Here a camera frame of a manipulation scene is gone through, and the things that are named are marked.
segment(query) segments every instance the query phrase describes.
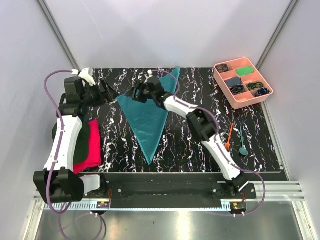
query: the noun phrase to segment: teal spoon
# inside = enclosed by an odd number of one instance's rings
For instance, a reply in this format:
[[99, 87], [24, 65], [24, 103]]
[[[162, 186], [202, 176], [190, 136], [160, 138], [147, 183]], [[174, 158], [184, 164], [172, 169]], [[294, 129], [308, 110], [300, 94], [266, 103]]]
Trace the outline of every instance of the teal spoon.
[[242, 135], [242, 127], [240, 127], [240, 135], [241, 135], [242, 147], [239, 149], [239, 153], [243, 156], [247, 156], [249, 153], [248, 153], [247, 149], [245, 148], [245, 140], [244, 140], [244, 136]]

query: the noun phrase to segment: teal cloth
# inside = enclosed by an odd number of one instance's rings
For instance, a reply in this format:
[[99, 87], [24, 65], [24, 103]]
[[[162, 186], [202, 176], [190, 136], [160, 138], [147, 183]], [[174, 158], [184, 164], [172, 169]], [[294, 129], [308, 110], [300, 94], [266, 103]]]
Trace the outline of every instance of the teal cloth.
[[[180, 67], [177, 67], [171, 74], [179, 79]], [[177, 81], [172, 76], [166, 75], [160, 78], [160, 82], [165, 91], [170, 93], [176, 91]], [[169, 112], [157, 107], [152, 99], [141, 103], [133, 101], [132, 98], [123, 94], [117, 98], [117, 101], [139, 142], [147, 163], [150, 165], [163, 135]]]

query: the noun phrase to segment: wall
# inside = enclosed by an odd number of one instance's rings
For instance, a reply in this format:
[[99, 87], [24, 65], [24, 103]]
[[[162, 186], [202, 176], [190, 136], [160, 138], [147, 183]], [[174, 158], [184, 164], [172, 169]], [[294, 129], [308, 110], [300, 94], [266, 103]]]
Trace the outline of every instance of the wall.
[[267, 105], [290, 176], [301, 183], [320, 236], [320, 1], [300, 1], [261, 72], [274, 89]]
[[290, 0], [46, 0], [80, 67], [258, 62]]
[[[36, 189], [33, 173], [43, 169], [53, 144], [56, 117], [44, 78], [71, 66], [36, 1], [2, 0], [0, 22], [0, 235], [17, 240]], [[56, 100], [66, 74], [48, 85]]]

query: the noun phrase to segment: orange fork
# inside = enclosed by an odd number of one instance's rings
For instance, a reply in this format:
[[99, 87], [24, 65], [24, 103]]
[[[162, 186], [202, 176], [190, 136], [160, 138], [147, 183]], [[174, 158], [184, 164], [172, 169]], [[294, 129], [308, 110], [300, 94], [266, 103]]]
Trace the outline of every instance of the orange fork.
[[229, 138], [228, 138], [228, 141], [226, 142], [225, 144], [225, 149], [229, 152], [230, 151], [230, 139], [231, 139], [231, 134], [232, 134], [232, 130], [234, 129], [234, 124], [232, 123], [231, 124], [231, 127], [230, 127], [230, 133], [229, 133]]

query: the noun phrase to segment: black marble table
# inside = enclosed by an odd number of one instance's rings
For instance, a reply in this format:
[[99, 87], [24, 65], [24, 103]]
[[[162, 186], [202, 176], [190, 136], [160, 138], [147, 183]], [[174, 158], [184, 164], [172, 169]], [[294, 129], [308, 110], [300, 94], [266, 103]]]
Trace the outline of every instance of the black marble table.
[[[95, 69], [95, 80], [100, 85], [106, 80], [118, 93], [124, 94], [147, 69]], [[217, 85], [213, 68], [181, 68], [180, 91], [182, 100], [202, 105], [211, 110], [220, 124], [222, 142], [226, 142], [234, 123], [230, 154], [241, 168], [259, 172], [279, 172], [280, 166], [260, 104], [235, 110]], [[187, 122], [170, 113], [154, 163], [148, 165], [126, 117], [117, 102], [94, 107], [88, 118], [97, 119], [101, 132], [103, 164], [92, 171], [99, 172], [219, 172], [214, 158], [200, 143], [191, 140]], [[249, 152], [240, 156], [240, 127]]]

